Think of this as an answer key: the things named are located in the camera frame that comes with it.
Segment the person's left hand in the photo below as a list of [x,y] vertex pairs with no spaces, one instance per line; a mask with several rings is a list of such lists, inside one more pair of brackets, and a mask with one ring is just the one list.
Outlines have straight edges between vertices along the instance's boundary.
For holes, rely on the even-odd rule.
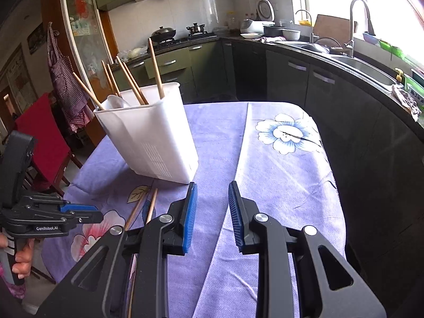
[[1,233],[1,266],[4,280],[10,284],[14,284],[16,280],[21,281],[30,275],[34,253],[34,238],[26,239],[21,244],[21,250],[12,251],[12,254],[9,254],[7,250],[13,245],[15,243],[12,242],[11,237]]

